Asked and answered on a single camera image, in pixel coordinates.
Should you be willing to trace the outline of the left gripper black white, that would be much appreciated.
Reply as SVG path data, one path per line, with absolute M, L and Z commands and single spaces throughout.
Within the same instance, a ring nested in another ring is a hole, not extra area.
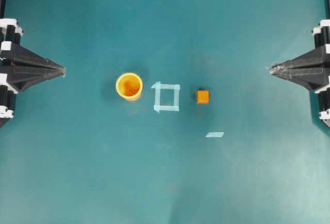
M 1 127 L 14 117 L 18 92 L 66 73 L 65 67 L 20 46 L 23 33 L 16 19 L 1 18 Z

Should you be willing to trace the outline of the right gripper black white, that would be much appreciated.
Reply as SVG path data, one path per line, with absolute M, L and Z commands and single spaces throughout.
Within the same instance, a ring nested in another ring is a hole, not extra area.
M 329 19 L 312 30 L 315 49 L 295 59 L 276 63 L 268 70 L 278 78 L 298 84 L 318 96 L 319 119 L 329 127 Z

